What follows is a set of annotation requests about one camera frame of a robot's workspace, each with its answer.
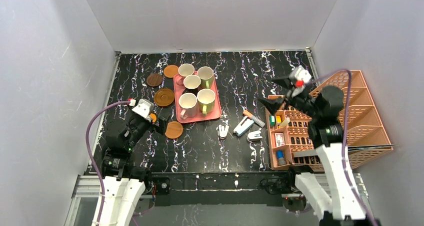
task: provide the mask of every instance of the cable connector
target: cable connector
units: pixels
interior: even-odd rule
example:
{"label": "cable connector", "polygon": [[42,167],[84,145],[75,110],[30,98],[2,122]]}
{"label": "cable connector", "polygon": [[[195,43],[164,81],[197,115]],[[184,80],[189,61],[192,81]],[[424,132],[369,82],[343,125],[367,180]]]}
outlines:
{"label": "cable connector", "polygon": [[135,105],[136,105],[136,103],[137,103],[137,100],[136,100],[136,99],[129,98],[128,100],[130,101],[130,103],[129,103],[129,106],[130,106],[130,107],[135,106]]}

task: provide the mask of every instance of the brown coaster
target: brown coaster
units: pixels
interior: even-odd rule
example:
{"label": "brown coaster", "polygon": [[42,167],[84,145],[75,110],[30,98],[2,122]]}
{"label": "brown coaster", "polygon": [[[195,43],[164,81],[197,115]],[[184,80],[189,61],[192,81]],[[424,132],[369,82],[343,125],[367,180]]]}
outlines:
{"label": "brown coaster", "polygon": [[174,102],[175,95],[171,89],[162,88],[153,97],[154,103],[160,107],[166,107]]}
{"label": "brown coaster", "polygon": [[163,70],[163,74],[168,78],[174,78],[178,73],[178,67],[176,65],[169,65]]}
{"label": "brown coaster", "polygon": [[165,136],[169,139],[177,139],[182,135],[183,126],[181,123],[173,121],[168,123],[168,127],[166,128]]}
{"label": "brown coaster", "polygon": [[152,73],[147,77],[147,85],[157,87],[162,84],[164,78],[158,73]]}

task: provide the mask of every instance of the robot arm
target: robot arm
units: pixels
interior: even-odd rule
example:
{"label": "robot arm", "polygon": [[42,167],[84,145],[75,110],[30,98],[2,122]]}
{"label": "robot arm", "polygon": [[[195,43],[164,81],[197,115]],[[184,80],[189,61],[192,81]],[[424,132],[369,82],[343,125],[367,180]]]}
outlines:
{"label": "robot arm", "polygon": [[[125,129],[118,137],[106,137],[101,151],[101,174],[105,185],[104,204],[101,209],[102,195],[98,197],[92,226],[127,226],[131,221],[136,204],[146,190],[153,187],[152,176],[147,168],[134,166],[132,152],[145,132],[155,130],[164,134],[170,115],[151,113],[152,102],[132,99],[129,105],[131,116]],[[96,222],[101,213],[100,222]]]}
{"label": "robot arm", "polygon": [[324,167],[331,198],[307,165],[291,166],[289,183],[305,195],[320,225],[374,225],[353,193],[354,190],[358,192],[356,185],[351,187],[345,176],[346,171],[350,180],[354,181],[347,150],[342,156],[344,134],[338,116],[344,107],[343,91],[335,86],[326,86],[314,98],[304,90],[311,78],[307,70],[297,67],[289,76],[272,80],[288,90],[284,98],[259,100],[272,115],[284,105],[285,109],[293,106],[311,117],[308,135]]}

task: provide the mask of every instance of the red light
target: red light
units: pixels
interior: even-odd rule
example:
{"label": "red light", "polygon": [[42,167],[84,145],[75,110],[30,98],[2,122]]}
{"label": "red light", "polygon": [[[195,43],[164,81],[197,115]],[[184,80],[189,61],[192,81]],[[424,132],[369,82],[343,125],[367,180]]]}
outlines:
{"label": "red light", "polygon": [[305,84],[304,81],[297,81],[295,85],[296,87],[302,87],[304,84]]}

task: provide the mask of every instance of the marker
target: marker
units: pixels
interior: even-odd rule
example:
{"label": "marker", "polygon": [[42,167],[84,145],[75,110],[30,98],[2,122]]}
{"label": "marker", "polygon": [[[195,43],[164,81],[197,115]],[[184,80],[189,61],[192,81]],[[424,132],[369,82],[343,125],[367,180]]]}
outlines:
{"label": "marker", "polygon": [[259,127],[264,127],[265,123],[262,122],[259,118],[253,116],[248,110],[243,111],[243,114],[247,116],[249,119],[251,119],[253,122],[255,122]]}

